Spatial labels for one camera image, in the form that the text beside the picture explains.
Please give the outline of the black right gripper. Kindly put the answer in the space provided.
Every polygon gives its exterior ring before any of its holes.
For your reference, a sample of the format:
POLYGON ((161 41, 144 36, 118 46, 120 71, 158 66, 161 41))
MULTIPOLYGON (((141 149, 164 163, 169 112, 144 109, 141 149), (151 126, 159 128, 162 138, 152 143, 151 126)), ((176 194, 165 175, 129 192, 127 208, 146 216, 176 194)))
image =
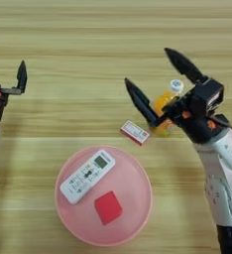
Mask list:
MULTIPOLYGON (((170 48, 165 48, 165 52, 173 67, 192 83, 207 80, 207 76, 182 53, 170 48)), ((145 117, 149 126, 158 127, 162 123, 162 118, 150 106, 149 98, 130 79, 125 78, 124 81, 135 107, 145 117)), ((211 94, 188 92, 166 104, 163 107, 163 114, 181 128, 193 143, 207 143, 229 127, 229 121, 223 114, 214 114, 222 101, 222 92, 211 94)))

